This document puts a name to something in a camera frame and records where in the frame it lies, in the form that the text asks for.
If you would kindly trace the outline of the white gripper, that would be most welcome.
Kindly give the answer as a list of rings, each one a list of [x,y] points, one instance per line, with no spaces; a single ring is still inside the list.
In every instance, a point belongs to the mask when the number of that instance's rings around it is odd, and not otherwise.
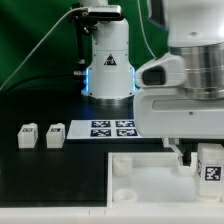
[[[179,88],[141,89],[134,97],[133,112],[138,133],[146,138],[163,138],[183,164],[179,139],[224,139],[224,100],[187,98]],[[191,152],[190,166],[197,164]]]

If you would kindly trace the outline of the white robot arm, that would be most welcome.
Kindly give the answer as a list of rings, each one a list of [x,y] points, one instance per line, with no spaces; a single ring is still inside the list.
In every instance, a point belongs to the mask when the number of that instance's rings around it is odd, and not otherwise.
[[[128,24],[108,0],[81,0],[96,23],[82,93],[101,103],[133,95],[138,134],[182,156],[181,139],[224,138],[224,0],[147,0],[149,20],[168,31],[168,52],[133,70]]]

